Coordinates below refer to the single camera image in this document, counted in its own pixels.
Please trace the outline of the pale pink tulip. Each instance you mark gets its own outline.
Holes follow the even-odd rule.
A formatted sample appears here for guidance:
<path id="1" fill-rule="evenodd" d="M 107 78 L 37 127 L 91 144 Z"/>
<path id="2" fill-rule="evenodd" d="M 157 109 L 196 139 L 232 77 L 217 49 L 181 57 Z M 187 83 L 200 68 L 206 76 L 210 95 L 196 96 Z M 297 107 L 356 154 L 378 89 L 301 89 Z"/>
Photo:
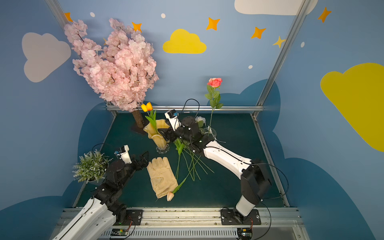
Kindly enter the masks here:
<path id="1" fill-rule="evenodd" d="M 195 172 L 195 165 L 199 162 L 199 160 L 200 159 L 197 158 L 197 160 L 194 161 L 194 164 L 190 167 L 188 175 L 183 179 L 183 181 L 172 192 L 168 192 L 168 194 L 167 194 L 167 201 L 168 202 L 170 202 L 174 198 L 175 193 L 177 193 L 179 191 L 179 189 L 183 186 L 183 184 L 186 182 L 188 177 L 193 175 L 193 173 Z"/>

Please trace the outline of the orange yellow tulip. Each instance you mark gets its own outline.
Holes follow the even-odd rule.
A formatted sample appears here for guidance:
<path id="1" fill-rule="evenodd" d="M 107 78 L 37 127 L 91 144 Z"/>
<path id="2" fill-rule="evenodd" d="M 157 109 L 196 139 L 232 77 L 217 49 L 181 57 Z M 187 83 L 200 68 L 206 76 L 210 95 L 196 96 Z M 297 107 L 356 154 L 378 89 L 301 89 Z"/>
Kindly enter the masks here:
<path id="1" fill-rule="evenodd" d="M 142 104 L 141 109 L 148 114 L 146 118 L 154 128 L 155 133 L 158 134 L 159 132 L 157 129 L 157 119 L 156 119 L 157 111 L 153 109 L 153 106 L 150 102 L 147 102 L 147 104 Z"/>

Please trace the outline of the pink rose with stem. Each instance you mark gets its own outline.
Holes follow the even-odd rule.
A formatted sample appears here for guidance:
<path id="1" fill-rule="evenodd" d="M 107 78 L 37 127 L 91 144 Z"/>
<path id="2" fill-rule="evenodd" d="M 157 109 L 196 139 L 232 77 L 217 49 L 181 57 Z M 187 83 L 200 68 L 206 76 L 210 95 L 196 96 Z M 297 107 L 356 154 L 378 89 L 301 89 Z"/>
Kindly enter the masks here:
<path id="1" fill-rule="evenodd" d="M 209 123 L 209 132 L 212 128 L 212 119 L 213 113 L 216 109 L 221 109 L 223 104 L 221 101 L 220 87 L 222 85 L 223 80 L 221 78 L 211 78 L 207 83 L 208 93 L 205 94 L 205 97 L 210 101 L 210 106 L 212 108 L 210 123 Z"/>

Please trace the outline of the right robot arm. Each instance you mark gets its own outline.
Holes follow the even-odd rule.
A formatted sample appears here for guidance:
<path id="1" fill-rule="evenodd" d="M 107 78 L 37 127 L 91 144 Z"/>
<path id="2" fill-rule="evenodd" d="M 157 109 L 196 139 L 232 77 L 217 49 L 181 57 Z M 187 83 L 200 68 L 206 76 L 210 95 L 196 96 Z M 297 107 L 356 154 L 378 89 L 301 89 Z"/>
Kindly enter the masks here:
<path id="1" fill-rule="evenodd" d="M 180 142 L 193 155 L 217 162 L 240 179 L 242 196 L 236 205 L 235 214 L 240 218 L 247 217 L 262 202 L 272 186 L 269 164 L 252 161 L 221 146 L 212 134 L 202 133 L 193 117 L 185 117 L 180 121 L 175 110 L 166 112 L 165 116 L 170 127 L 160 129 L 159 132 L 166 141 Z"/>

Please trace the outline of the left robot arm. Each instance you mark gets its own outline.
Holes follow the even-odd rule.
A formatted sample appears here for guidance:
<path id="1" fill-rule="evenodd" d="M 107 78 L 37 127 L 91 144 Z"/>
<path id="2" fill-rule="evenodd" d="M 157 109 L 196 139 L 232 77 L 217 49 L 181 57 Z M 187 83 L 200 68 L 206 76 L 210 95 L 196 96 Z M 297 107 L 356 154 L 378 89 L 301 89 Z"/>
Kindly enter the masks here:
<path id="1" fill-rule="evenodd" d="M 142 221 L 142 210 L 128 210 L 119 202 L 124 187 L 134 173 L 148 166 L 149 153 L 129 158 L 128 151 L 116 152 L 118 160 L 106 171 L 106 179 L 93 192 L 80 212 L 53 238 L 54 240 L 97 240 L 113 225 L 128 224 L 127 237 L 133 235 Z"/>

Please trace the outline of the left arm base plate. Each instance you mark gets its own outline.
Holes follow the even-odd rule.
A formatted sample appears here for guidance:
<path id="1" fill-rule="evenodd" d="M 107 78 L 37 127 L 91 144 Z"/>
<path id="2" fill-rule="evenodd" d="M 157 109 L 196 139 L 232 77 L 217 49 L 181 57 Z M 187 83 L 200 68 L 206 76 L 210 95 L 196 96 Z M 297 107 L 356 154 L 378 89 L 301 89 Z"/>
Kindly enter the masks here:
<path id="1" fill-rule="evenodd" d="M 131 222 L 137 226 L 141 225 L 144 211 L 142 209 L 126 209 L 124 218 L 119 221 L 119 225 L 129 225 Z"/>

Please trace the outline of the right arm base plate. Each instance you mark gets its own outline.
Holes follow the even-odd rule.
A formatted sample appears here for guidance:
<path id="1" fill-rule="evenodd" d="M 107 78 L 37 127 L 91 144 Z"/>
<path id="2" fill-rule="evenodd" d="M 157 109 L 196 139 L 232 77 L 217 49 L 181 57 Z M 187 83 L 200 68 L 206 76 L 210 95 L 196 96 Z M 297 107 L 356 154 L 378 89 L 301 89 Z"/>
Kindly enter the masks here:
<path id="1" fill-rule="evenodd" d="M 237 212 L 236 209 L 222 208 L 220 210 L 222 225 L 242 226 L 242 225 L 261 225 L 259 211 L 253 209 L 246 217 Z"/>

